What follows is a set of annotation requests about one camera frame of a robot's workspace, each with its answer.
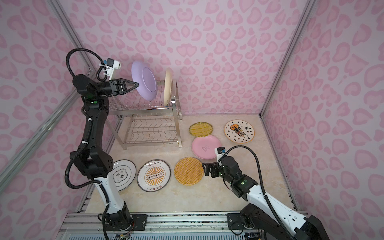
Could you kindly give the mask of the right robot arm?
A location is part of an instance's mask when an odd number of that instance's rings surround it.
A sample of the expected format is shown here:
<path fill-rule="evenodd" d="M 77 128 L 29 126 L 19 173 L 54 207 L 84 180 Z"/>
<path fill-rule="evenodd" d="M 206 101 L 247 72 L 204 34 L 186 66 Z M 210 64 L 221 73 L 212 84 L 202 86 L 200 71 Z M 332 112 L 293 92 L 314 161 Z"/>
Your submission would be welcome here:
<path fill-rule="evenodd" d="M 206 176 L 221 177 L 236 197 L 248 203 L 240 211 L 240 222 L 231 227 L 260 229 L 277 240 L 329 239 L 318 218 L 306 217 L 263 191 L 260 183 L 242 173 L 233 157 L 224 156 L 219 163 L 202 163 L 202 167 Z"/>

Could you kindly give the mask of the cream beige plate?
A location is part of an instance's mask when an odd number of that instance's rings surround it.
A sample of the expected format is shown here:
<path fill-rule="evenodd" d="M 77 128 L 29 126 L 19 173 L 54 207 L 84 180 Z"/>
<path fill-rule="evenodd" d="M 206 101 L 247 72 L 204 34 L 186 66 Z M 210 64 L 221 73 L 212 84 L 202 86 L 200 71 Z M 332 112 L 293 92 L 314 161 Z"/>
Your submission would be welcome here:
<path fill-rule="evenodd" d="M 172 79 L 173 75 L 170 69 L 166 70 L 165 85 L 164 85 L 164 106 L 169 106 L 172 93 Z"/>

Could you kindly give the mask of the pink plate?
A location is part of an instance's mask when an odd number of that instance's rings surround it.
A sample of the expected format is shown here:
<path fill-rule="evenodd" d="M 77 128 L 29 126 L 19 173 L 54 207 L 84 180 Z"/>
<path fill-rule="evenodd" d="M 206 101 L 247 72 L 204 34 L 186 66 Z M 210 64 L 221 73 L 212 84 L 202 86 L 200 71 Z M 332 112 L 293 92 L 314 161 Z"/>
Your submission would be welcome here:
<path fill-rule="evenodd" d="M 216 159 L 216 149 L 222 147 L 220 140 L 213 136 L 195 138 L 192 142 L 191 148 L 193 153 L 202 160 Z"/>

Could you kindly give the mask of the purple plate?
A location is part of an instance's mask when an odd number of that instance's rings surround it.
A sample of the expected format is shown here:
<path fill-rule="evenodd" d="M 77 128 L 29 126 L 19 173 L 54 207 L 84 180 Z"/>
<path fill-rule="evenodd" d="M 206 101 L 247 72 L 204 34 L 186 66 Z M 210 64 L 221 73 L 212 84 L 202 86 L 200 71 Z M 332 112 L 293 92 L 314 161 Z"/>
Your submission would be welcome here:
<path fill-rule="evenodd" d="M 131 73 L 133 81 L 139 84 L 137 91 L 141 97 L 147 101 L 154 100 L 157 96 L 158 88 L 157 81 L 149 65 L 141 61 L 134 61 Z"/>

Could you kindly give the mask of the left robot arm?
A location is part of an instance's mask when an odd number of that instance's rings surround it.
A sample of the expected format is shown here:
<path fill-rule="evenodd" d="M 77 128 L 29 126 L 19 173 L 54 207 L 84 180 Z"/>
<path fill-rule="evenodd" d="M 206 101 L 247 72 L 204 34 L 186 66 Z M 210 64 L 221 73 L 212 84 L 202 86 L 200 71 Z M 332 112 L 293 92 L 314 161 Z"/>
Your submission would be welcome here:
<path fill-rule="evenodd" d="M 74 76 L 73 85 L 83 101 L 82 114 L 86 125 L 82 141 L 77 151 L 70 153 L 64 179 L 71 189 L 81 189 L 95 185 L 105 203 L 101 215 L 103 231 L 131 231 L 134 220 L 125 201 L 120 197 L 113 182 L 113 158 L 102 148 L 105 122 L 109 115 L 109 98 L 125 95 L 139 84 L 125 79 L 95 82 L 79 74 Z"/>

